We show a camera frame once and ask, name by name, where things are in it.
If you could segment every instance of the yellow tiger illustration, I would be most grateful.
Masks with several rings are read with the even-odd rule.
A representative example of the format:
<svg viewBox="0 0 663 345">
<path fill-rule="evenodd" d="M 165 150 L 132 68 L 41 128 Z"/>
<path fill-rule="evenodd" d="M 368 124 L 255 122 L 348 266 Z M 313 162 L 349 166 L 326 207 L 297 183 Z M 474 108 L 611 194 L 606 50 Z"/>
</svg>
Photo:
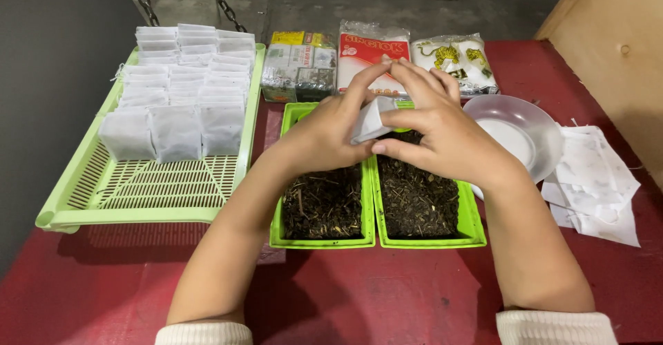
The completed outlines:
<svg viewBox="0 0 663 345">
<path fill-rule="evenodd" d="M 442 63 L 444 62 L 444 59 L 451 59 L 451 61 L 454 64 L 458 64 L 458 51 L 456 51 L 455 48 L 446 46 L 440 46 L 436 48 L 435 50 L 431 51 L 430 54 L 426 55 L 424 53 L 424 48 L 422 46 L 418 46 L 419 51 L 421 51 L 421 54 L 423 56 L 431 56 L 435 52 L 435 68 L 441 69 L 440 67 L 442 66 Z"/>
<path fill-rule="evenodd" d="M 486 64 L 486 58 L 483 56 L 483 53 L 481 50 L 474 50 L 472 48 L 469 48 L 465 53 L 468 55 L 469 61 L 479 59 L 479 64 L 484 65 Z"/>
</svg>

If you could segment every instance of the loose tea leaves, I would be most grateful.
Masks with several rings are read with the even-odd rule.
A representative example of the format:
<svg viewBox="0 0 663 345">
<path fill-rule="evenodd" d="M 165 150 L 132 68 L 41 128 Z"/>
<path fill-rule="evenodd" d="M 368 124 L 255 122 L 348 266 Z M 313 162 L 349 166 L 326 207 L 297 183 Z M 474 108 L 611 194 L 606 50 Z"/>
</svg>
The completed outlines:
<svg viewBox="0 0 663 345">
<path fill-rule="evenodd" d="M 385 137 L 419 144 L 416 131 Z M 411 164 L 378 155 L 386 233 L 391 239 L 440 239 L 458 232 L 458 185 Z"/>
<path fill-rule="evenodd" d="M 361 164 L 300 176 L 281 214 L 285 239 L 361 239 Z"/>
</svg>

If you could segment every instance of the red table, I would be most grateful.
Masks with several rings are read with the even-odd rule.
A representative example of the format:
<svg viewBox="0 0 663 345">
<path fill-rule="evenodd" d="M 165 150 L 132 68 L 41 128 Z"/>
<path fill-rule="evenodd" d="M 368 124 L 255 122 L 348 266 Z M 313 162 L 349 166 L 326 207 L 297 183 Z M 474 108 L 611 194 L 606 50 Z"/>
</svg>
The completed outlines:
<svg viewBox="0 0 663 345">
<path fill-rule="evenodd" d="M 489 42 L 486 52 L 504 94 L 540 100 L 562 125 L 572 117 L 598 125 L 629 167 L 641 165 L 549 43 Z M 254 156 L 277 139 L 282 109 L 261 103 Z M 618 340 L 661 342 L 663 197 L 645 170 L 634 174 L 642 183 L 633 198 L 641 249 L 562 231 Z M 206 228 L 91 226 L 73 235 L 35 229 L 0 285 L 0 342 L 153 343 Z M 490 248 L 263 254 L 246 303 L 256 344 L 499 343 L 494 314 L 501 297 Z"/>
</svg>

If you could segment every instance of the green plastic container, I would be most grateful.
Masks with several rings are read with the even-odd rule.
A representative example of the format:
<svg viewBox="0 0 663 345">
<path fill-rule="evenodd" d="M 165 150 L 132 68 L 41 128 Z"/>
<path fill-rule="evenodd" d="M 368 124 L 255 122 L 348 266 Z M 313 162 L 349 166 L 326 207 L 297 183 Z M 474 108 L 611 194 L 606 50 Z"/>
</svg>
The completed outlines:
<svg viewBox="0 0 663 345">
<path fill-rule="evenodd" d="M 303 115 L 311 112 L 318 103 L 288 103 L 283 113 L 281 135 L 284 135 Z M 346 249 L 375 246 L 375 211 L 373 209 L 373 173 L 371 167 L 376 165 L 375 156 L 361 163 L 361 235 L 362 239 L 338 240 L 288 240 L 284 239 L 285 230 L 281 220 L 281 204 L 283 197 L 278 199 L 277 210 L 272 219 L 269 234 L 269 246 L 273 248 L 291 249 Z"/>
<path fill-rule="evenodd" d="M 397 104 L 399 109 L 414 109 L 414 103 L 412 102 L 399 102 Z M 380 174 L 377 168 L 377 160 L 371 161 L 371 173 L 373 174 L 375 217 L 377 218 L 377 227 L 378 232 L 380 233 L 380 245 L 382 247 L 402 249 L 451 249 L 486 246 L 486 236 L 483 232 L 481 217 L 477 210 L 474 194 L 472 193 L 469 183 L 460 180 L 455 181 L 458 184 L 458 238 L 428 240 L 390 239 L 386 234 L 385 211 L 382 204 Z"/>
<path fill-rule="evenodd" d="M 126 64 L 137 64 L 137 52 L 134 49 Z M 265 45 L 257 43 L 237 156 L 114 163 L 97 130 L 106 112 L 117 107 L 123 86 L 115 81 L 35 224 L 46 231 L 73 233 L 86 224 L 211 222 L 249 168 L 264 58 Z"/>
</svg>

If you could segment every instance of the gray concrete wall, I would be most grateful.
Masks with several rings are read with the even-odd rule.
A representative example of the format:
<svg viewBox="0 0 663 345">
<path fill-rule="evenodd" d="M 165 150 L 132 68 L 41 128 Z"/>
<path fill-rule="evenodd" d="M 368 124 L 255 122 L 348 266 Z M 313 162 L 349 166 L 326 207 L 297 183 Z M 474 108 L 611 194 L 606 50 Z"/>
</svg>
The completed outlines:
<svg viewBox="0 0 663 345">
<path fill-rule="evenodd" d="M 131 0 L 0 0 L 0 277 L 144 25 Z"/>
</svg>

